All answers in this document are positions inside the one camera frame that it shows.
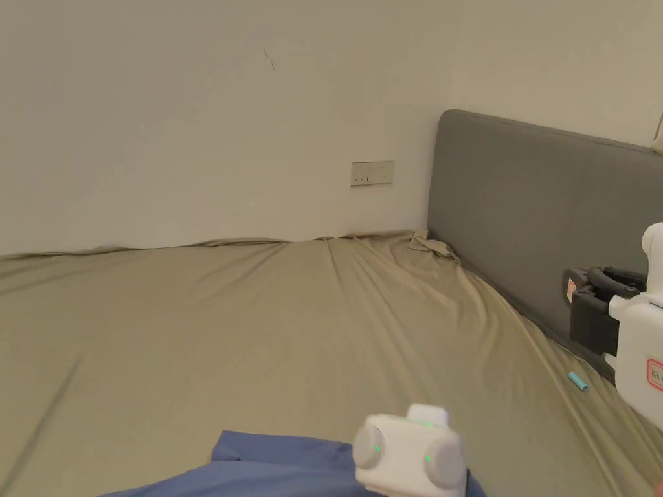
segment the blue fabric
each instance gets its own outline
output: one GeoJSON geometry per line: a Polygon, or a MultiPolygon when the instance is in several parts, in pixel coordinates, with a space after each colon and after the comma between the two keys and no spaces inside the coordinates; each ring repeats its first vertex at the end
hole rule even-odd
{"type": "MultiPolygon", "coordinates": [[[[224,431],[211,463],[113,497],[381,497],[355,480],[352,446],[224,431]]],[[[470,478],[468,497],[485,497],[470,478]]]]}

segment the teal object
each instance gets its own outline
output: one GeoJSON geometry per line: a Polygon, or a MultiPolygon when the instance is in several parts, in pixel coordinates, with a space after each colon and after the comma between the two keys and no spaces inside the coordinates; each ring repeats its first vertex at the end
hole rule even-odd
{"type": "Polygon", "coordinates": [[[571,371],[569,373],[569,378],[571,378],[571,381],[575,383],[575,385],[582,390],[583,392],[586,392],[589,390],[589,385],[587,385],[583,380],[580,379],[580,376],[578,376],[576,373],[571,371]]]}

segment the wall socket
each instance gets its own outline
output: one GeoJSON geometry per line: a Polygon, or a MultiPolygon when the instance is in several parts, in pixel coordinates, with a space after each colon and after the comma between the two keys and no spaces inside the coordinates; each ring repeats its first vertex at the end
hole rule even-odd
{"type": "Polygon", "coordinates": [[[377,162],[353,162],[350,186],[383,185],[394,182],[393,160],[379,160],[377,162]]]}

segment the wrinkled sheet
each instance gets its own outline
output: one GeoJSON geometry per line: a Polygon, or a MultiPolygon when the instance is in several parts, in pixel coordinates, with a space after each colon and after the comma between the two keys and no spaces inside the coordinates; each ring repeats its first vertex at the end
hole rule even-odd
{"type": "Polygon", "coordinates": [[[156,482],[223,430],[349,442],[412,402],[489,496],[649,495],[663,433],[420,238],[0,259],[0,496],[156,482]]]}

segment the red label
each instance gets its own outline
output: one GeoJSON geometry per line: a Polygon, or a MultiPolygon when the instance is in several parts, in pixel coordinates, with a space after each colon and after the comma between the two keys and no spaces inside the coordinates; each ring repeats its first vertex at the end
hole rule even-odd
{"type": "Polygon", "coordinates": [[[647,361],[647,381],[663,392],[663,362],[658,362],[656,359],[647,361]]]}

